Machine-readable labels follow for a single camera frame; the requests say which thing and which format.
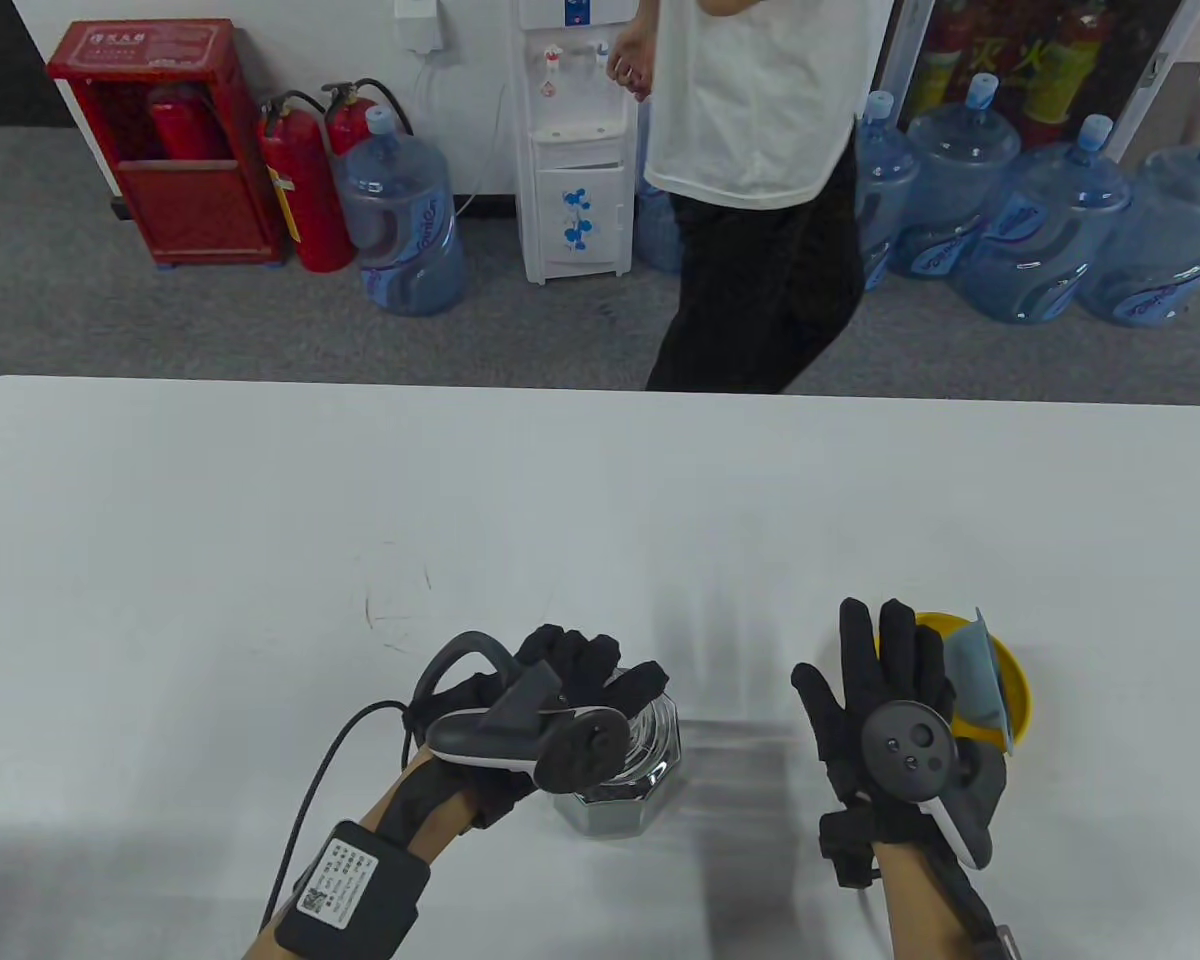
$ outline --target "white table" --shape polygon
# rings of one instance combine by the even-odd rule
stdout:
[[[787,685],[846,595],[1028,670],[978,878],[1024,955],[1200,959],[1200,408],[0,379],[0,960],[234,960],[341,722],[540,622],[661,659],[695,782],[637,842],[463,838],[401,958],[880,956]]]

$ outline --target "red fire extinguisher cabinet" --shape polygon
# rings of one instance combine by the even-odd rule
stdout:
[[[48,64],[79,101],[160,265],[284,259],[288,234],[233,32],[226,19],[78,22]],[[216,148],[197,157],[197,143]]]

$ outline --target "glass door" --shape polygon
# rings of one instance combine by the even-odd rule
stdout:
[[[882,84],[905,127],[995,73],[996,109],[1024,148],[1072,138],[1102,113],[1117,120],[1108,151],[1118,157],[1199,14],[1200,0],[902,0]]]

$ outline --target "vr controller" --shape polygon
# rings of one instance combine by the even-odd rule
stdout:
[[[934,709],[893,700],[862,725],[862,758],[884,792],[934,818],[966,868],[988,866],[990,820],[1004,792],[1000,750],[979,740],[958,740]]]
[[[622,772],[631,726],[612,707],[572,708],[547,662],[524,667],[487,634],[455,636],[422,672],[413,703],[434,694],[440,678],[467,654],[488,660],[505,691],[487,709],[436,719],[426,744],[438,760],[462,767],[528,773],[548,794],[574,794]]]

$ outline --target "blue flower decal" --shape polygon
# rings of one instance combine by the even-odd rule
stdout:
[[[587,200],[586,188],[576,188],[576,191],[565,192],[564,206],[568,208],[568,226],[564,228],[564,239],[569,244],[569,250],[582,253],[586,252],[587,244],[583,241],[583,234],[592,233],[595,229],[589,220],[583,218],[581,211],[590,210],[592,202]]]

